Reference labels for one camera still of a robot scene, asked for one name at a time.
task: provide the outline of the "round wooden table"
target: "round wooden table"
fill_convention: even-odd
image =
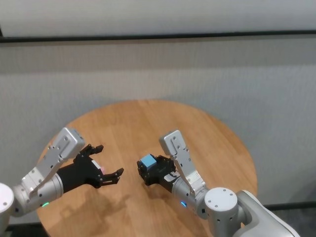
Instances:
[[[67,126],[86,143],[104,145],[102,153],[91,157],[107,173],[121,167],[125,171],[116,185],[83,185],[40,208],[39,219],[52,237],[212,236],[206,220],[185,209],[163,187],[145,186],[138,174],[136,161],[149,153],[164,155],[158,139],[171,130],[181,131],[209,189],[257,193],[255,167],[244,144],[218,119],[194,107],[161,100],[127,101],[91,111]]]

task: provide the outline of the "robotic arm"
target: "robotic arm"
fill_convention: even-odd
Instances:
[[[76,130],[64,127],[48,147],[43,159],[22,178],[20,184],[11,189],[0,183],[0,235],[5,231],[11,215],[23,216],[83,184],[98,189],[118,183],[124,169],[103,174],[99,164],[90,158],[90,155],[102,152],[103,146],[92,147],[89,144],[83,148],[84,144],[84,139]],[[72,164],[61,168],[64,162],[73,157]]]
[[[250,192],[235,194],[227,188],[209,190],[197,172],[179,130],[166,134],[159,142],[170,158],[143,157],[137,162],[140,176],[147,186],[162,185],[184,207],[207,219],[215,237],[299,237]]]

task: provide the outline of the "black stripe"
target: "black stripe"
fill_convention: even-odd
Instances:
[[[316,208],[316,201],[271,204],[271,205],[265,205],[265,208],[270,211]]]
[[[169,35],[129,35],[129,36],[2,37],[2,38],[0,38],[0,43],[48,42],[48,41],[87,41],[87,40],[186,39],[186,38],[205,38],[205,37],[315,35],[315,34],[316,34],[316,30],[302,30],[302,31],[257,31],[257,32],[169,34]]]
[[[41,223],[30,223],[30,224],[14,224],[9,225],[6,229],[6,231],[13,231],[17,228],[21,227],[28,227],[28,228],[43,228],[43,225]]]

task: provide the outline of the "gray wall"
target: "gray wall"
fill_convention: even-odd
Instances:
[[[309,36],[1,45],[0,180],[17,183],[83,113],[160,98],[212,113],[244,141],[263,203],[315,200],[315,64]]]

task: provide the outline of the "blue led light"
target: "blue led light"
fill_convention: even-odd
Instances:
[[[184,201],[182,201],[181,204],[182,204],[184,207],[187,207],[187,204],[186,204]]]

